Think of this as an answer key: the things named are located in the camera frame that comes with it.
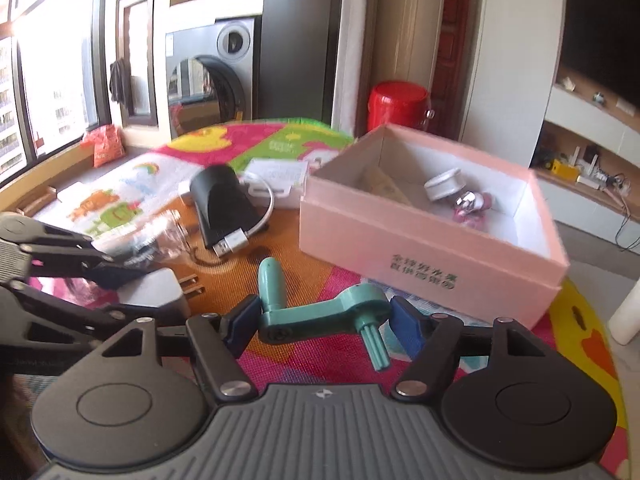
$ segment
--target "black cloth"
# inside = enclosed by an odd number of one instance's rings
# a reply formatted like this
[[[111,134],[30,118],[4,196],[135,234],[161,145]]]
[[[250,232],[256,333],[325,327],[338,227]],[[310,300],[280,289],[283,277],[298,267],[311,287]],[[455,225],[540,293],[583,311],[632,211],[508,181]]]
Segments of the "black cloth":
[[[130,82],[131,76],[127,62],[120,58],[111,63],[111,77],[109,79],[109,91],[111,92],[111,100],[120,103],[123,106],[129,106],[131,102]]]

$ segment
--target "usb connector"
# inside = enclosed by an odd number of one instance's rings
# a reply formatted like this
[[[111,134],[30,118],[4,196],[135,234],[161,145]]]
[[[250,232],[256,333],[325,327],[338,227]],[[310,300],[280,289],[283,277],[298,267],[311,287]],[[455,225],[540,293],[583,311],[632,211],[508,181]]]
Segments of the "usb connector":
[[[213,246],[213,250],[216,253],[216,256],[221,258],[225,254],[235,253],[248,245],[248,243],[249,240],[244,234],[244,231],[242,231],[242,229],[238,229],[222,238],[222,240]]]

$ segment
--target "orange plastic bag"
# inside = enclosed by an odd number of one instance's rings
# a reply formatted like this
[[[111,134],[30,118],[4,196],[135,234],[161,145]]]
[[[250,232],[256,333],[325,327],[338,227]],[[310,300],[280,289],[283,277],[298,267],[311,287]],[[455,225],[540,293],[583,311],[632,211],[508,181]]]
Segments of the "orange plastic bag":
[[[94,168],[98,168],[124,155],[120,129],[114,124],[100,126],[85,133],[80,144],[82,146],[94,145]]]

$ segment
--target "cardboard box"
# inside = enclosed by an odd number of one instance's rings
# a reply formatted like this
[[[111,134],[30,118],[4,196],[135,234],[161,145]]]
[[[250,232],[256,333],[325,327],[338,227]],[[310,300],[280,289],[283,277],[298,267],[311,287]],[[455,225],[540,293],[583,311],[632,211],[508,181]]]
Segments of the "cardboard box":
[[[413,206],[359,189],[379,166]],[[455,223],[423,184],[460,168],[466,189],[491,193],[486,232]],[[463,144],[381,126],[310,175],[300,203],[300,249],[367,278],[491,322],[532,328],[569,266],[535,174]]]

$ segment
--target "television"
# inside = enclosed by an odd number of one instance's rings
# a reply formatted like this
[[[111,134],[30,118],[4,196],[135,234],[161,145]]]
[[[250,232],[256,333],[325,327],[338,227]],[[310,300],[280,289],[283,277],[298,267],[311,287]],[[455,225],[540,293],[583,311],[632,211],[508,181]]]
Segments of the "television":
[[[640,0],[566,0],[560,63],[640,108]]]

